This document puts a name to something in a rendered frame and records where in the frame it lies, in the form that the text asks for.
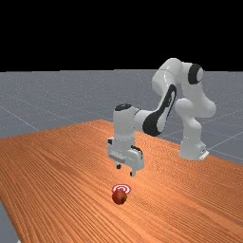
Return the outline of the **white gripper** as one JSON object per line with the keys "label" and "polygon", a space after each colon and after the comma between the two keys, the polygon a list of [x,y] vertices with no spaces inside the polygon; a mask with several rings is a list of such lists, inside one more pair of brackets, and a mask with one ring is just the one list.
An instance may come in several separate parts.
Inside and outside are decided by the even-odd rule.
{"label": "white gripper", "polygon": [[107,155],[114,160],[117,169],[121,169],[123,164],[129,166],[132,169],[131,177],[134,177],[137,171],[144,168],[143,153],[135,145],[134,138],[127,140],[109,138],[107,140]]}

